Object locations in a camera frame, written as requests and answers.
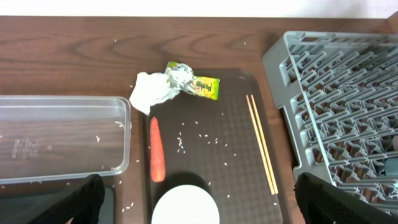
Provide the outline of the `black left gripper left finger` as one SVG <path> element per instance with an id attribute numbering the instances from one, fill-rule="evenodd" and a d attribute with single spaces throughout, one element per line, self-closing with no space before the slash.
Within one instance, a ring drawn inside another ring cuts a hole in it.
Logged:
<path id="1" fill-rule="evenodd" d="M 28 223 L 97 224 L 104 202 L 105 187 L 98 174 L 89 175 L 77 184 L 28 209 Z"/>

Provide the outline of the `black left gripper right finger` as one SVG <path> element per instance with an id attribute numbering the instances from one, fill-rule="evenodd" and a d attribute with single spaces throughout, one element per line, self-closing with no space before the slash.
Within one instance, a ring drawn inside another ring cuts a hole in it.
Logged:
<path id="1" fill-rule="evenodd" d="M 306 223 L 397 223 L 396 217 L 308 172 L 299 175 L 295 183 L 295 198 Z"/>

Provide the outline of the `foil yellow snack wrapper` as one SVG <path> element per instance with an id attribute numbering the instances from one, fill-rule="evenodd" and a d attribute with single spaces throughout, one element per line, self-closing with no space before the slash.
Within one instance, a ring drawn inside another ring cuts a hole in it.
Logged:
<path id="1" fill-rule="evenodd" d="M 184 91 L 211 100 L 218 100 L 220 80 L 218 78 L 194 75 L 187 64 L 171 61 L 167 64 L 165 74 L 171 88 Z"/>

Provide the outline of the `white napkin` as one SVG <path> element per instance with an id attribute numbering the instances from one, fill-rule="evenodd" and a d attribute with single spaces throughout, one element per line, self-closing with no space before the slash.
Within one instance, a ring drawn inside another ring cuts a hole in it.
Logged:
<path id="1" fill-rule="evenodd" d="M 140 72 L 129 101 L 135 109 L 148 116 L 151 106 L 172 100 L 179 93 L 179 90 L 170 87 L 166 74 Z"/>

